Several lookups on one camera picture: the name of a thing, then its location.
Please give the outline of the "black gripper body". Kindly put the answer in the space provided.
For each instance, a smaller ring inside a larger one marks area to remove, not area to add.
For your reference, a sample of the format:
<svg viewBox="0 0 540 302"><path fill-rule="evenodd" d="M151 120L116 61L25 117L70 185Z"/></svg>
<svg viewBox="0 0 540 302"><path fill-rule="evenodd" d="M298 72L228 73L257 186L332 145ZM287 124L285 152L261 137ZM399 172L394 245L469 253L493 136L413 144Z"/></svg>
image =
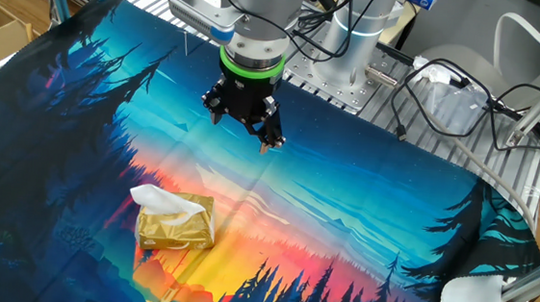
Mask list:
<svg viewBox="0 0 540 302"><path fill-rule="evenodd" d="M246 118L251 114L253 106L265 97L273 97L281 87L282 76L276 74L269 78L248 78L228 67L221 69L222 75L218 83L223 88L220 91L222 103L226 106L226 114L245 125Z"/></svg>

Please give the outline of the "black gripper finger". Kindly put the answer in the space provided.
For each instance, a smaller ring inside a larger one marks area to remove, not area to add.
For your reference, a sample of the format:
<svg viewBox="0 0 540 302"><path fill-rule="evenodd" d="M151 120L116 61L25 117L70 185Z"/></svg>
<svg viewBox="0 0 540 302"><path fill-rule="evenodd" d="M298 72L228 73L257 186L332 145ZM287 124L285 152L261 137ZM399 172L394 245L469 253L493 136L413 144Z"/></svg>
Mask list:
<svg viewBox="0 0 540 302"><path fill-rule="evenodd" d="M216 82L214 86L202 95L202 103L210 112L212 124L218 124L226 114L226 106L222 103L220 91L223 89L221 83Z"/></svg>
<svg viewBox="0 0 540 302"><path fill-rule="evenodd" d="M265 97L257 102L245 120L245 128L261 142L260 154L272 148L281 148L285 143L282 134L279 103L273 97Z"/></svg>

